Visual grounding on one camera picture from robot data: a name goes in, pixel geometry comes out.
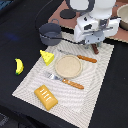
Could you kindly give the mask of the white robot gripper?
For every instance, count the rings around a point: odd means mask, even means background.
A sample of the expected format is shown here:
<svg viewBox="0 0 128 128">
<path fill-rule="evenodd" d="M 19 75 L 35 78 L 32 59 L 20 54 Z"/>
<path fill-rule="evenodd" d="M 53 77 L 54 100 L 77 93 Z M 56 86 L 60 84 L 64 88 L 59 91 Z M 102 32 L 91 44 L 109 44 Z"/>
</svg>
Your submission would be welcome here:
<svg viewBox="0 0 128 128">
<path fill-rule="evenodd" d="M 120 17 L 97 20 L 88 14 L 80 16 L 74 29 L 74 40 L 86 45 L 86 49 L 91 48 L 92 44 L 100 47 L 106 37 L 117 33 L 120 20 Z"/>
</svg>

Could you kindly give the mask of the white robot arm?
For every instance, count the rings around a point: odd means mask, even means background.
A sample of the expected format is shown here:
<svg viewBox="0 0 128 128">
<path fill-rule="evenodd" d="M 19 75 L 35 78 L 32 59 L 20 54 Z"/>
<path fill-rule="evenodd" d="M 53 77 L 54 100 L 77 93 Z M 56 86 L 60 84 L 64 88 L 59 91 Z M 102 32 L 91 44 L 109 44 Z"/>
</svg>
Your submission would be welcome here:
<svg viewBox="0 0 128 128">
<path fill-rule="evenodd" d="M 114 36 L 120 17 L 112 17 L 116 0 L 66 0 L 70 9 L 80 12 L 74 29 L 74 41 L 88 47 L 101 43 L 106 37 Z"/>
</svg>

